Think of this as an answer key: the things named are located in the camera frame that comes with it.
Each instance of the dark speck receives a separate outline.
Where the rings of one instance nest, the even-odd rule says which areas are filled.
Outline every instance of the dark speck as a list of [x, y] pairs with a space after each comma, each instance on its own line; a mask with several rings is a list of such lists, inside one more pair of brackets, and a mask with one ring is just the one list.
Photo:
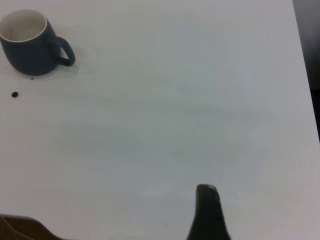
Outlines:
[[16, 92], [16, 91], [14, 91], [12, 94], [11, 94], [11, 97], [13, 97], [13, 98], [16, 98], [16, 97], [18, 97], [18, 93]]

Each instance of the mug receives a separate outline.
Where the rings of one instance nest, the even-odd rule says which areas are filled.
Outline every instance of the mug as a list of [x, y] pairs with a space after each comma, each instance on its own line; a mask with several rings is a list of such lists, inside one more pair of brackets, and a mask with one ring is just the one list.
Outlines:
[[[46, 74], [76, 60], [69, 43], [56, 36], [48, 19], [31, 9], [11, 12], [1, 20], [0, 42], [10, 64], [26, 75]], [[61, 48], [68, 59], [61, 57]]]

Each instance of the mug rim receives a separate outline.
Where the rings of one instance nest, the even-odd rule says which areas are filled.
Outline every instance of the mug rim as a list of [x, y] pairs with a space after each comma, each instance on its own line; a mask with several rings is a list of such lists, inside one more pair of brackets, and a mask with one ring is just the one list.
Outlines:
[[24, 42], [28, 42], [28, 41], [30, 41], [30, 40], [33, 40], [33, 39], [39, 37], [39, 36], [46, 30], [46, 28], [47, 28], [47, 26], [48, 26], [48, 19], [47, 19], [46, 16], [45, 16], [44, 14], [42, 14], [41, 12], [36, 11], [36, 10], [33, 10], [33, 9], [19, 9], [19, 10], [15, 10], [15, 11], [12, 11], [12, 12], [8, 13], [7, 15], [5, 15], [5, 16], [0, 20], [0, 27], [1, 27], [1, 24], [4, 22], [4, 20], [5, 20], [7, 17], [9, 17], [9, 16], [12, 15], [12, 14], [16, 14], [16, 13], [18, 13], [18, 12], [33, 12], [33, 13], [40, 14], [40, 15], [43, 17], [44, 21], [45, 21], [44, 28], [43, 28], [36, 36], [33, 36], [33, 37], [28, 38], [28, 39], [26, 39], [26, 40], [21, 40], [21, 41], [9, 40], [9, 39], [5, 38], [5, 37], [2, 35], [1, 32], [0, 32], [0, 38], [6, 40], [6, 41], [8, 41], [8, 42], [11, 42], [11, 43], [24, 43]]

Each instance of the dark object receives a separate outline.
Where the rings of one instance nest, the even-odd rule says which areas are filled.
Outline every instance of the dark object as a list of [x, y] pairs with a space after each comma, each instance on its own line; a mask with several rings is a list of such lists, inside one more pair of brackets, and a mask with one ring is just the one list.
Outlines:
[[320, 139], [320, 89], [311, 90], [311, 98], [315, 115], [315, 122], [318, 129], [318, 137]]
[[213, 185], [200, 184], [196, 188], [195, 216], [187, 240], [231, 240]]
[[[0, 41], [11, 65], [23, 74], [46, 74], [58, 64], [71, 66], [76, 60], [67, 41], [56, 36], [48, 19], [35, 10], [8, 14], [0, 22]], [[61, 48], [68, 59], [61, 57]]]
[[[35, 219], [0, 214], [0, 240], [62, 239]], [[196, 188], [195, 217], [187, 240], [231, 240], [219, 194], [212, 185], [201, 184]]]
[[17, 93], [16, 91], [14, 91], [12, 94], [11, 94], [11, 97], [13, 98], [16, 98], [18, 97], [19, 93]]
[[62, 240], [37, 220], [29, 217], [0, 215], [1, 240]]

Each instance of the white table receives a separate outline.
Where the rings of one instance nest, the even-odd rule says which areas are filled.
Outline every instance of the white table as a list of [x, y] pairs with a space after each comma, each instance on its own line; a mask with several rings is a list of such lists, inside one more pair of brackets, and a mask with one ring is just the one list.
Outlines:
[[319, 239], [291, 0], [2, 0], [0, 15], [23, 8], [76, 63], [30, 80], [0, 51], [0, 213], [67, 239], [184, 240], [206, 183], [235, 240]]

